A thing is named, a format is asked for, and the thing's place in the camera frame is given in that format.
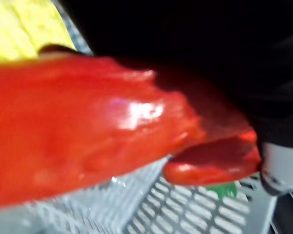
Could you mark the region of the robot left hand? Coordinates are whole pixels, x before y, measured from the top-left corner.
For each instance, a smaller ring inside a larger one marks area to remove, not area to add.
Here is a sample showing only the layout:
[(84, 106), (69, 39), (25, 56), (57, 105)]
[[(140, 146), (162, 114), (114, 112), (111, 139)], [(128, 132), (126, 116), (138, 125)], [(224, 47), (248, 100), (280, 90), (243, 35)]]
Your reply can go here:
[(99, 59), (152, 70), (183, 94), (203, 139), (165, 179), (209, 186), (260, 173), (293, 190), (293, 0), (61, 0)]

